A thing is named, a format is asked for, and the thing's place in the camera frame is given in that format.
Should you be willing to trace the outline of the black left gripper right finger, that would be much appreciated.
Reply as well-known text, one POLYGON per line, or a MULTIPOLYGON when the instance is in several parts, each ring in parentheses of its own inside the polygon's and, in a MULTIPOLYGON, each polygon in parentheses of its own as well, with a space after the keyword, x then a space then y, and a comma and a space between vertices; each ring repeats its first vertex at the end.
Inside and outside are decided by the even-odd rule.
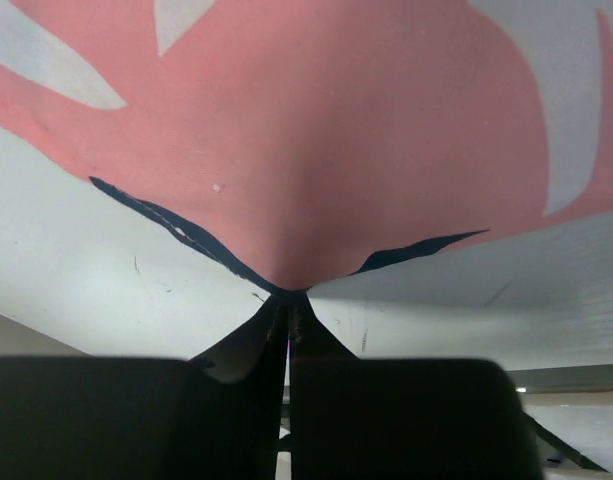
POLYGON ((539 479, 515 386, 483 359, 352 354, 306 297, 290 313, 295 479, 539 479))

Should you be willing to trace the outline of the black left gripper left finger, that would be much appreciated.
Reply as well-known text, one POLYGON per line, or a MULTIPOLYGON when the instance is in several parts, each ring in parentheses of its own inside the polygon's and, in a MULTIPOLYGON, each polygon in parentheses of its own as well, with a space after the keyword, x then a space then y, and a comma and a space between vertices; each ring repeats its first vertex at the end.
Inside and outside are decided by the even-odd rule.
POLYGON ((0 479, 271 479, 288 319, 189 360, 0 356, 0 479))

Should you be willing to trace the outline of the pink shark print shorts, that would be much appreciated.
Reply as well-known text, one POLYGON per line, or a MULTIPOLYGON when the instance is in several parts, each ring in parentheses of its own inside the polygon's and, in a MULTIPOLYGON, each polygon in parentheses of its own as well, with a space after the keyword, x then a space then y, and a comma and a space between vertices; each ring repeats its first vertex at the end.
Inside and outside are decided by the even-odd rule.
POLYGON ((0 126, 302 290, 613 211, 613 1, 0 1, 0 126))

